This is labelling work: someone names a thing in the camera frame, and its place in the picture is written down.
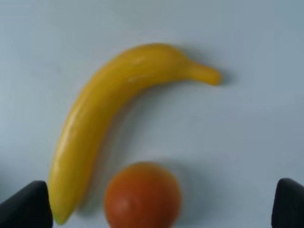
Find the toy fruit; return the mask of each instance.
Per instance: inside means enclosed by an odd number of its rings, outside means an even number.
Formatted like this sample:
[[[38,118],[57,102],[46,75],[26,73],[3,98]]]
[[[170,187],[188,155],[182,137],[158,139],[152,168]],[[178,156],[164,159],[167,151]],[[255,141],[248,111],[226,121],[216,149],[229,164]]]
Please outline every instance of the toy fruit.
[[[111,228],[170,228],[181,208],[174,176],[155,163],[131,165],[106,189],[104,208]]]
[[[68,114],[50,169],[50,204],[58,224],[65,223],[81,202],[113,116],[144,89],[180,80],[215,86],[221,77],[176,48],[158,43],[127,50],[93,75]]]

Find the yellow banana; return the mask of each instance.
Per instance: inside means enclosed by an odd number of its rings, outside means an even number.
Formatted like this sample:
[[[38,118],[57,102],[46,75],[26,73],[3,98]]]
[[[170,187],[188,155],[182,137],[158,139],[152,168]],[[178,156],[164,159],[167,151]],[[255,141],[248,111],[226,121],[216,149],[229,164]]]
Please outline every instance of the yellow banana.
[[[58,224],[64,224],[81,202],[113,116],[142,90],[179,80],[215,86],[221,76],[158,43],[127,50],[93,75],[66,119],[50,169],[49,198]]]

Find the orange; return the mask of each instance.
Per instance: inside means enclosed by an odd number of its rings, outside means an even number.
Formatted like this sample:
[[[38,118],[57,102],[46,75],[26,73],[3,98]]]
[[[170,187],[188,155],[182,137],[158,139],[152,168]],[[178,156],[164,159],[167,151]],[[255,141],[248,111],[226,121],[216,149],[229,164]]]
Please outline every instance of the orange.
[[[181,192],[169,171],[141,162],[113,177],[104,200],[111,228],[170,228],[179,215]]]

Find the plastic banana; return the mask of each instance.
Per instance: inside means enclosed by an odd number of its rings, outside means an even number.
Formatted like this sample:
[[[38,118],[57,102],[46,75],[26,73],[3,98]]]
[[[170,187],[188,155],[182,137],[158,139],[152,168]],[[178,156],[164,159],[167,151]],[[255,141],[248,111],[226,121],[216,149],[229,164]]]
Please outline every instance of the plastic banana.
[[[129,49],[92,76],[68,114],[50,169],[49,198],[58,224],[64,224],[81,202],[113,116],[144,89],[180,80],[215,86],[221,76],[158,43]]]

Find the white surface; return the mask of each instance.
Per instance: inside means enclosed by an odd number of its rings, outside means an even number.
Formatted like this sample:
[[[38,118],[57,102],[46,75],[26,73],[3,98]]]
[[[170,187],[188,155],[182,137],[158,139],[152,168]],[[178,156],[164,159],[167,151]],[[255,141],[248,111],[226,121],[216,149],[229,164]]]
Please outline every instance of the white surface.
[[[170,42],[221,69],[137,100],[115,168],[174,159],[195,202],[180,228],[270,227],[277,181],[304,183],[302,0],[0,0],[0,201],[47,179],[81,86],[117,52]],[[107,227],[102,210],[66,228]]]

